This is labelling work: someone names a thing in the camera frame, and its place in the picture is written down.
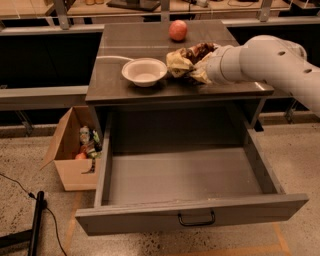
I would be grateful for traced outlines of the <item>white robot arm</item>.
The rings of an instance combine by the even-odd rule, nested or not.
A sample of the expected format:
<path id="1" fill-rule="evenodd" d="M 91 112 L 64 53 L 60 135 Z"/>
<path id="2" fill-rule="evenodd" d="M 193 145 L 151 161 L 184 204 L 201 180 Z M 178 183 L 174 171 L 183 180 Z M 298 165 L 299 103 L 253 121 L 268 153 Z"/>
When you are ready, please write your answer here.
<path id="1" fill-rule="evenodd" d="M 242 46 L 221 46 L 209 57 L 206 74 L 218 84 L 264 81 L 320 117 L 320 68 L 297 43 L 260 35 Z"/>

